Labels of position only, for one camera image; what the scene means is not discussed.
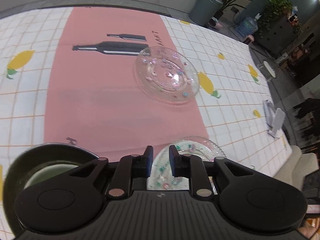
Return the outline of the person's hand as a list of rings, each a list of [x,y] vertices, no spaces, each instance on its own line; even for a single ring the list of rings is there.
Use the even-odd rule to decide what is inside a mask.
[[[299,233],[310,240],[319,240],[319,233],[317,230],[316,227],[310,225],[308,222],[298,228]]]

